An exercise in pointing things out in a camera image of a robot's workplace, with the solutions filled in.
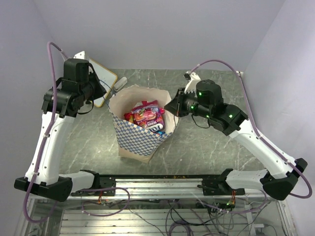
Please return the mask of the purple Fox's berries candy bag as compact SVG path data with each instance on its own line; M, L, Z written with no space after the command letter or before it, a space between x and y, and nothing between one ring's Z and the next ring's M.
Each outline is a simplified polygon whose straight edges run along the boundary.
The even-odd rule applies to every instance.
M131 110L134 124L151 132L158 132L164 129L163 112L158 101L142 101L141 105Z

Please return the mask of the checkered blue paper bag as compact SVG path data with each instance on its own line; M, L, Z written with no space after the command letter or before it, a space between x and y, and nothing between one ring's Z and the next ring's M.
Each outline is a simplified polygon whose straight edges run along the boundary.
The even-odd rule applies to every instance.
M124 114L131 112L140 102L157 101L163 108L171 101L168 91L132 85L116 93L109 101L109 111L119 146L119 156L148 163L157 148L175 131L178 118L166 111L163 115L163 134L152 132L125 119Z

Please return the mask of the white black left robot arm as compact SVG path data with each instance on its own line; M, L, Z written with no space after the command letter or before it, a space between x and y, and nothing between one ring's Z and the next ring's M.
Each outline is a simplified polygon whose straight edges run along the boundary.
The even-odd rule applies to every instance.
M58 202L82 189L89 195L100 191L97 173L83 170L61 175L59 168L67 136L77 115L82 115L80 109L86 101L94 102L105 94L90 60L69 58L64 62L63 76L53 80L43 97L35 154L24 177L15 179L15 189Z

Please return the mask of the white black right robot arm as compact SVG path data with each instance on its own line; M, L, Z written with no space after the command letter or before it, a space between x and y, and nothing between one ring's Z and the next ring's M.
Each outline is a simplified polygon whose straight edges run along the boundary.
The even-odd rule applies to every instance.
M260 171L225 170L217 182L218 191L226 195L233 189L255 189L280 201L290 195L308 163L288 156L261 134L255 134L246 113L225 103L221 87L214 81L198 79L189 84L194 89L179 88L165 110L177 117L205 118L209 127L236 140L265 167Z

